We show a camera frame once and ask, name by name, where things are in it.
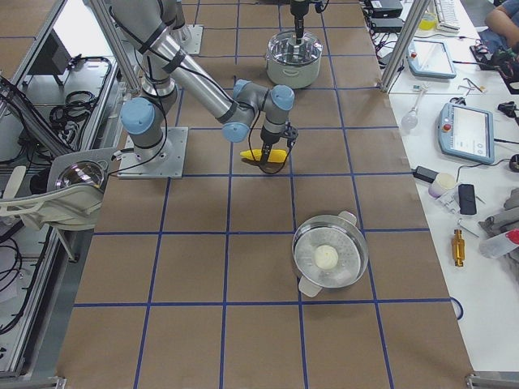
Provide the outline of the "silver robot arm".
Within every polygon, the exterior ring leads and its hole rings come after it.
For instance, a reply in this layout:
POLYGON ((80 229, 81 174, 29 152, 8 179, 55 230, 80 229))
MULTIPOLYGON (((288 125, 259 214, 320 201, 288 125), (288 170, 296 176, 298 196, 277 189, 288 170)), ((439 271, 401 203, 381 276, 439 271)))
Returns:
MULTIPOLYGON (((191 42, 192 35, 186 26, 181 1, 157 1, 162 22, 169 29, 169 34, 183 47, 191 42)), ((311 1, 290 1, 290 14, 294 17, 296 43, 302 43, 304 35, 304 17, 307 15, 311 1)))
POLYGON ((287 147, 293 147, 298 136, 289 122, 294 91, 285 85, 266 88, 239 79, 229 96, 174 35, 185 25, 180 1, 113 1, 111 16, 134 48, 150 59, 149 86, 179 83, 222 124, 224 136, 233 143, 245 139, 263 112, 261 165, 268 162, 272 146, 280 139, 287 139, 287 147))

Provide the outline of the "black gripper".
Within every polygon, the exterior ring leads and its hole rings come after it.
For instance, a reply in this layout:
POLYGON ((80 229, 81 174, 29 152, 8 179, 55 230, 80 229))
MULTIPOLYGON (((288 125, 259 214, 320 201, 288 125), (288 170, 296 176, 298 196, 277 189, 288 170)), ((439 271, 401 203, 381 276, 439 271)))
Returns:
POLYGON ((287 140, 288 146, 293 146, 297 137, 298 129, 292 126, 290 122, 274 124, 269 121, 265 121, 260 132, 260 138, 263 141, 260 164, 265 165, 268 163, 273 144, 279 142, 281 138, 287 140))
POLYGON ((294 16, 295 42, 301 44, 304 34, 304 16, 308 14, 311 0, 290 0, 290 14, 294 16))

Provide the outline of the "person forearm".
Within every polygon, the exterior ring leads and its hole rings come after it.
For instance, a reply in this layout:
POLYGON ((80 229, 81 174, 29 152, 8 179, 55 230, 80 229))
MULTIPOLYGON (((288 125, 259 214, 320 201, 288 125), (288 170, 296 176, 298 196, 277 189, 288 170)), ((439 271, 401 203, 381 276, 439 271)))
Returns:
POLYGON ((518 1, 508 0, 497 6, 485 18, 486 25, 505 37, 509 45, 518 42, 518 1))

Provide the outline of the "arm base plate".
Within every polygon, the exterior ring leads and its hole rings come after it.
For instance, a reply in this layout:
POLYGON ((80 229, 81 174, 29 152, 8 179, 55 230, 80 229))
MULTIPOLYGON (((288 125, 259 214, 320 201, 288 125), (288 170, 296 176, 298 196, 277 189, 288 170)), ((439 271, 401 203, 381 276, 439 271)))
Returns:
POLYGON ((201 24, 185 24, 175 29, 173 38, 190 55, 198 55, 201 50, 204 26, 201 24))
POLYGON ((186 155, 189 129, 187 127, 161 128, 167 130, 166 139, 155 147, 142 149, 127 136, 128 153, 121 155, 117 177, 121 179, 181 178, 186 155))

